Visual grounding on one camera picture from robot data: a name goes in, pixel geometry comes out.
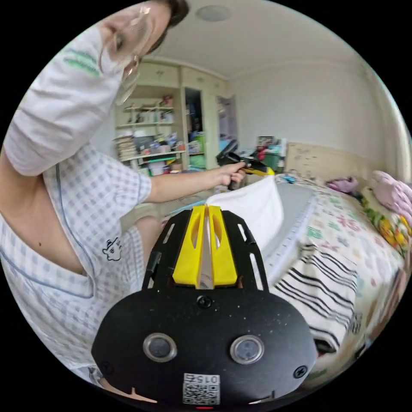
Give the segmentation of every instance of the woman's knee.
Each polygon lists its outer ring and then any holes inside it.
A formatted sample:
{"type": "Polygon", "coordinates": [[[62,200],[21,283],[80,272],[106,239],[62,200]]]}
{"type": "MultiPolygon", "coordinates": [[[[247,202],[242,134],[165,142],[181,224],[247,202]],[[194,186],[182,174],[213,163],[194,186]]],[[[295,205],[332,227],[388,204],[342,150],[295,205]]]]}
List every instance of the woman's knee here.
{"type": "Polygon", "coordinates": [[[140,237],[142,238],[143,258],[146,264],[150,252],[162,232],[161,223],[154,216],[145,216],[139,219],[134,226],[139,231],[140,237]]]}

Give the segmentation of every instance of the plaid pajamas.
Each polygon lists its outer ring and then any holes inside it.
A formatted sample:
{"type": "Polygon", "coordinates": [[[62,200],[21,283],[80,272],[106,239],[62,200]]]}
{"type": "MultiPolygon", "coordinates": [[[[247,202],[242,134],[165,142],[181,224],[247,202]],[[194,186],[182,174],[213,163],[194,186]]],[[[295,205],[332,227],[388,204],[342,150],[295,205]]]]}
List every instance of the plaid pajamas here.
{"type": "Polygon", "coordinates": [[[0,215],[0,260],[16,302],[46,347],[70,370],[96,383],[91,356],[107,311],[141,288],[142,241],[120,218],[150,193],[150,179],[86,145],[43,174],[81,276],[28,248],[0,215]]]}

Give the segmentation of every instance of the white face mask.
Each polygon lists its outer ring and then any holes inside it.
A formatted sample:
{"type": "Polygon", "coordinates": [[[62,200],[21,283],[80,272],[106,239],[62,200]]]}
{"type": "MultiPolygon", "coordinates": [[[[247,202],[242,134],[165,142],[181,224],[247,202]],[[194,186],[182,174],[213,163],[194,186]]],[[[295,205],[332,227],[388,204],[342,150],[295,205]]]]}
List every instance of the white face mask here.
{"type": "Polygon", "coordinates": [[[9,160],[36,176],[75,154],[109,116],[123,70],[103,49],[96,26],[59,52],[29,88],[5,139],[9,160]],[[101,64],[113,70],[103,74],[101,64]]]}

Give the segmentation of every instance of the box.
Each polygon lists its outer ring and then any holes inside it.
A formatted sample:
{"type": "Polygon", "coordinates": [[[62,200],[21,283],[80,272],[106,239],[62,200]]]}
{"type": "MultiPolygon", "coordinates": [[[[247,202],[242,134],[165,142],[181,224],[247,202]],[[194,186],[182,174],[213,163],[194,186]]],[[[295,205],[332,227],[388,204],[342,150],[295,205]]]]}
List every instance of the box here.
{"type": "Polygon", "coordinates": [[[171,171],[181,171],[183,170],[183,166],[181,163],[171,163],[170,164],[170,170],[171,171]]]}
{"type": "Polygon", "coordinates": [[[149,170],[152,176],[163,175],[164,166],[165,166],[164,161],[153,162],[153,163],[148,164],[148,167],[149,167],[149,170]]]}

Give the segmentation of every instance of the ceiling light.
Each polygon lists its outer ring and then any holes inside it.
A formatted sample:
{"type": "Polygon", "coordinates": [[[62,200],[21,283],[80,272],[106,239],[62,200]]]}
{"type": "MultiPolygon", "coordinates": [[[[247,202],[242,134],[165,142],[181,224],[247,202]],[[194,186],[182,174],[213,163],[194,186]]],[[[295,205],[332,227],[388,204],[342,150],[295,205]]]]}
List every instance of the ceiling light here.
{"type": "Polygon", "coordinates": [[[204,21],[225,21],[230,18],[232,13],[224,6],[206,6],[196,12],[196,16],[204,21]]]}

